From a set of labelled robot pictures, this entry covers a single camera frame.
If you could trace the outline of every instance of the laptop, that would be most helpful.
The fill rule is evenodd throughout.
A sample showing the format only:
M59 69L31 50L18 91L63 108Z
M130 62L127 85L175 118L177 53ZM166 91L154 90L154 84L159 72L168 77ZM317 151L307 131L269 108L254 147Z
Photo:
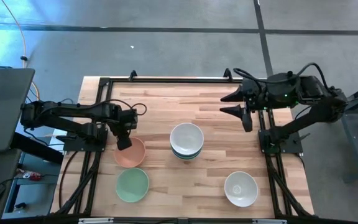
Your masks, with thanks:
M9 149L35 70L0 69L0 151Z

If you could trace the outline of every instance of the bowl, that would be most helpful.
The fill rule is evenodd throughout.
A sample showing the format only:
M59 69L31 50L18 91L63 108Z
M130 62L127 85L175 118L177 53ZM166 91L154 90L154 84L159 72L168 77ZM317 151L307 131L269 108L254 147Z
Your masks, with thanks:
M180 156L191 157L199 153L204 144L204 134L195 124L182 123L170 135L172 149Z
M196 154L194 154L194 155L192 155L192 156L183 156L183 155L180 155L180 154L178 154L177 152L175 152L173 149L172 149L172 152L173 152L173 154L174 154L175 156L177 156L177 158L179 158L179 159L190 160L190 159L196 158L196 157L200 154L201 150L198 151Z
M146 155L146 147L142 140L131 137L132 146L124 150L115 149L114 159L117 164L125 168L138 166L144 160Z
M125 202L138 202L149 190L149 177L139 168L124 170L117 179L116 193Z
M246 172L237 171L230 174L224 182L227 199L238 207L252 205L258 197L258 185Z

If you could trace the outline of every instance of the pink bowl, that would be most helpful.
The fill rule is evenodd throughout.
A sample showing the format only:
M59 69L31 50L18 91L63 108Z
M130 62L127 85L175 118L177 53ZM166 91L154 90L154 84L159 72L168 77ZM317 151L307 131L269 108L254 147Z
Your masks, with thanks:
M131 168L138 166L144 160L146 155L146 147L142 140L131 137L132 146L124 150L114 150L114 159L118 165Z

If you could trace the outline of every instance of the green bowl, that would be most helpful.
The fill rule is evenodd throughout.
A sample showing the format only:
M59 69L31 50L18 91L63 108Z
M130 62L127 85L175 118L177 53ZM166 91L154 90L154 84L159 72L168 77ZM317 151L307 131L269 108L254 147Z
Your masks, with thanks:
M125 202L138 202L149 190L149 177L139 168L124 170L117 179L116 193Z

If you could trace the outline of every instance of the wooden tabletop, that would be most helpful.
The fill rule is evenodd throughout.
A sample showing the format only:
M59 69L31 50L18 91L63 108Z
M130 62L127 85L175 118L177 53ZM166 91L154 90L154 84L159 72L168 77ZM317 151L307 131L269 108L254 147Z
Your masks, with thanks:
M99 78L84 77L79 103L94 103ZM237 87L237 84L115 83L112 98L130 105L144 103L148 107L147 113L139 116L137 129L132 130L131 136L143 140L146 145L146 157L139 168L149 176L150 188L140 202L126 203L119 199L115 185L125 168L114 161L116 138L109 133L99 166L92 216L273 218L266 161L257 140L260 129L257 114L252 115L254 130L246 133L240 119L219 111L220 107L236 105L221 103L219 99ZM292 120L289 109L274 110L273 113L278 126ZM87 119L75 121L88 122ZM170 131L184 122L198 125L204 133L203 150L191 161L178 159L170 149ZM61 172L68 158L69 155L65 156ZM84 153L79 152L68 167L63 183L63 203L78 185L83 158ZM300 159L284 154L283 164L289 189L302 206L313 213ZM226 177L239 170L250 174L259 188L257 200L246 208L231 204L223 189ZM59 185L51 212L58 210L58 188ZM88 187L81 210L85 207L87 194ZM280 190L278 195L284 211Z

